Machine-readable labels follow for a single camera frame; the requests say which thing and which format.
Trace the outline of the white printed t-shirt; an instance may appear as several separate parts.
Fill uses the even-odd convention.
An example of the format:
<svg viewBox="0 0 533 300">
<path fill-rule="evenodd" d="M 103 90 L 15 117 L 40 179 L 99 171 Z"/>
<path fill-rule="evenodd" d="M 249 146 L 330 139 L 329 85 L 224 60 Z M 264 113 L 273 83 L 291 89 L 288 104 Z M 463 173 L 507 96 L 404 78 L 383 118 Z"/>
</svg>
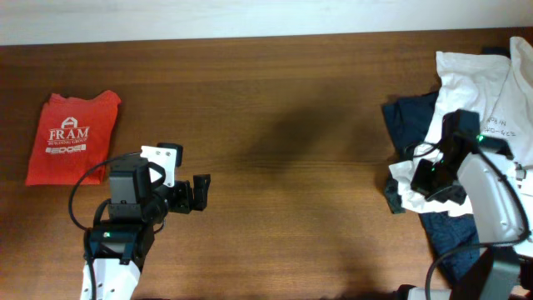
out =
<svg viewBox="0 0 533 300">
<path fill-rule="evenodd" d="M 510 181 L 516 175 L 511 170 L 513 162 L 524 167 L 532 164 L 532 46 L 523 37 L 512 37 L 510 53 L 504 57 L 438 52 L 436 70 L 442 86 L 425 143 L 416 147 L 415 158 L 389 167 L 399 182 L 403 208 L 416 213 L 449 212 L 453 217 L 471 214 L 482 242 L 513 241 L 523 230 L 511 195 L 482 159 L 488 157 Z M 477 115 L 478 132 L 473 140 L 483 143 L 489 138 L 502 138 L 514 157 L 468 152 L 454 172 L 466 189 L 464 203 L 431 200 L 410 185 L 421 160 L 434 163 L 443 158 L 443 151 L 430 152 L 430 145 L 444 136 L 444 116 L 459 110 Z"/>
</svg>

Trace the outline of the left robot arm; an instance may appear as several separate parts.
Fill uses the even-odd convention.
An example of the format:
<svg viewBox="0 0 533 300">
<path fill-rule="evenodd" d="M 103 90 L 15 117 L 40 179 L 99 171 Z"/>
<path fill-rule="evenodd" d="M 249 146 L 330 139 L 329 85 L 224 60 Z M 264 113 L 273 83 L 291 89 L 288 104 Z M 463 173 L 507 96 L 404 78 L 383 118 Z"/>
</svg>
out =
<svg viewBox="0 0 533 300">
<path fill-rule="evenodd" d="M 166 183 L 166 170 L 135 153 L 111 161 L 112 195 L 84 230 L 81 299 L 130 299 L 169 213 L 207 207 L 208 174 Z"/>
</svg>

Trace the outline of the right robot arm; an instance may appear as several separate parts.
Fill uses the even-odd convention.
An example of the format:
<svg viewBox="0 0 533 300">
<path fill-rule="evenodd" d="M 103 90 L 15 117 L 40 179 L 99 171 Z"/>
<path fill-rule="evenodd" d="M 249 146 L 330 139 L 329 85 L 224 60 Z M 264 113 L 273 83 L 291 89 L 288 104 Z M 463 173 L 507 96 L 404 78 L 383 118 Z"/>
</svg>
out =
<svg viewBox="0 0 533 300">
<path fill-rule="evenodd" d="M 401 286 L 405 299 L 511 299 L 512 290 L 532 289 L 532 205 L 526 184 L 532 175 L 515 163 L 508 142 L 481 133 L 477 112 L 458 109 L 442 119 L 435 160 L 423 158 L 411 189 L 427 201 L 470 201 L 479 242 L 455 247 L 429 267 L 424 287 Z M 451 289 L 431 288 L 433 272 L 454 254 L 477 251 L 479 259 Z"/>
</svg>

